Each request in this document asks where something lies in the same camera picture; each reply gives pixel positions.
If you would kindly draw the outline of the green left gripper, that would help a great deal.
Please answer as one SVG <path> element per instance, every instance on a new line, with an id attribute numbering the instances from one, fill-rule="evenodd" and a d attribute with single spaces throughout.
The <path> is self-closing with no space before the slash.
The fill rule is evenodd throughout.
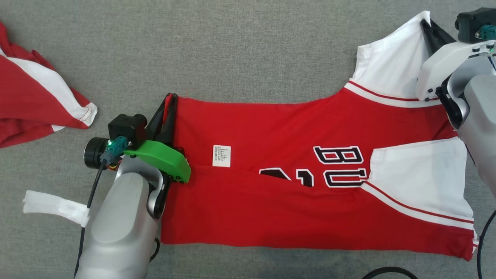
<path id="1" fill-rule="evenodd" d="M 191 177 L 191 168 L 186 157 L 167 146 L 174 145 L 177 103 L 177 94 L 167 94 L 146 126 L 147 139 L 150 141 L 144 141 L 136 150 L 128 148 L 124 154 L 135 155 L 173 179 L 187 183 Z M 154 141 L 157 134 L 159 141 Z"/>

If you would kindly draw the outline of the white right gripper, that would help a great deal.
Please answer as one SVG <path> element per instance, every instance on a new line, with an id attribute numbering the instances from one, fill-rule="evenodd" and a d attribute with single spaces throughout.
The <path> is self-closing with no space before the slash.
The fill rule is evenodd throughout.
<path id="1" fill-rule="evenodd" d="M 441 86 L 454 71 L 466 60 L 475 55 L 492 55 L 495 40 L 477 42 L 473 44 L 457 42 L 450 34 L 442 29 L 433 20 L 422 19 L 420 29 L 423 33 L 427 53 L 438 50 L 429 57 L 420 67 L 416 84 L 416 96 L 420 101 L 432 99 L 436 88 Z"/>

